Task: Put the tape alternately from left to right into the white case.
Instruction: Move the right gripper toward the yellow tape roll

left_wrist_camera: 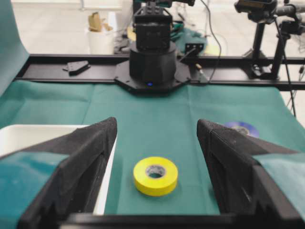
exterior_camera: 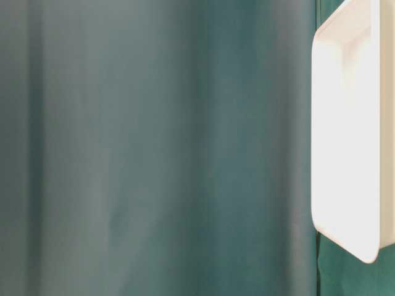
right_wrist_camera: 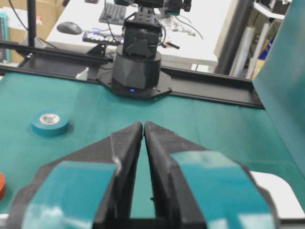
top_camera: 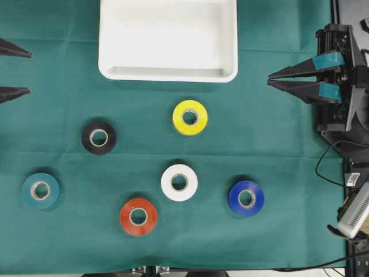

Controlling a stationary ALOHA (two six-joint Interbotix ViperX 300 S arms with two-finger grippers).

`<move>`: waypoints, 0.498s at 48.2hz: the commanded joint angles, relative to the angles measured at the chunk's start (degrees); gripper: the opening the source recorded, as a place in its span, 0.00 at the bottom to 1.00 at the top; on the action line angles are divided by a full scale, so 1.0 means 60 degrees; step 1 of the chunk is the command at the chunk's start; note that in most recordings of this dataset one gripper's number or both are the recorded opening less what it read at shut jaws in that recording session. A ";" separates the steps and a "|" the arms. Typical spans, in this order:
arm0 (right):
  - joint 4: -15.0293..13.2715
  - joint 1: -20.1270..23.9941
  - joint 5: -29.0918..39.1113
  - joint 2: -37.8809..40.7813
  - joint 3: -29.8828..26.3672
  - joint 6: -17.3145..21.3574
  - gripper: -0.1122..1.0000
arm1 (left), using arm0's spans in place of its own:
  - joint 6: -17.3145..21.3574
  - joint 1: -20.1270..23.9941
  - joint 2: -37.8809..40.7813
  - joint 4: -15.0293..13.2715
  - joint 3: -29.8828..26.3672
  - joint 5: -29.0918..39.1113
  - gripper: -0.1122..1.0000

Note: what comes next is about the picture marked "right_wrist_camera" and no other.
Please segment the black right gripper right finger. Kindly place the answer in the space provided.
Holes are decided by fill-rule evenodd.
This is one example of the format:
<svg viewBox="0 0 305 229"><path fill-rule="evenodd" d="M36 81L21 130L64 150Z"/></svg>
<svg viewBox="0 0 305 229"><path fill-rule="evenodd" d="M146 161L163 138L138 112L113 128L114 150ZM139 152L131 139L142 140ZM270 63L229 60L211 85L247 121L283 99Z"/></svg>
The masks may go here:
<svg viewBox="0 0 305 229"><path fill-rule="evenodd" d="M153 122L144 125L155 213L175 229L277 229L248 167Z"/></svg>

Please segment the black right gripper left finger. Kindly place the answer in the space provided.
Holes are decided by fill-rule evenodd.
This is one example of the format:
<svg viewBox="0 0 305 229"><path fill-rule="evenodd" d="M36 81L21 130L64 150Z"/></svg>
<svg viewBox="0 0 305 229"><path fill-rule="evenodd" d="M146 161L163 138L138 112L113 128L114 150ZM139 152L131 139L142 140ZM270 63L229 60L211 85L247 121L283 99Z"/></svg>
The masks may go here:
<svg viewBox="0 0 305 229"><path fill-rule="evenodd" d="M141 141L135 122L42 165L13 200L8 228L103 229L129 217Z"/></svg>

